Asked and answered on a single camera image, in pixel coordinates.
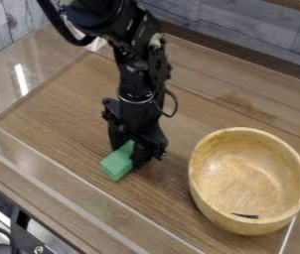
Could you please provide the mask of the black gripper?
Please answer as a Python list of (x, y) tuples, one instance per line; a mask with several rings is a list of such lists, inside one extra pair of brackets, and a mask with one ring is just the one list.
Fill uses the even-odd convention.
[(152, 159), (164, 158), (167, 138), (159, 126), (163, 115), (164, 95), (155, 94), (144, 101), (126, 101), (122, 98), (101, 100), (101, 118), (107, 121), (108, 139), (112, 150), (132, 140), (132, 167), (140, 169)]

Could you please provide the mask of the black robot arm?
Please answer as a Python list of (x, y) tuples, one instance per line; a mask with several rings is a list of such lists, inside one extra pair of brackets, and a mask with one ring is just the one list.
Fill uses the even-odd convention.
[(160, 23), (136, 0), (37, 0), (56, 31), (75, 46), (107, 40), (119, 71), (116, 97), (101, 100), (112, 149), (131, 141), (131, 166), (166, 156), (159, 119), (171, 94), (171, 65)]

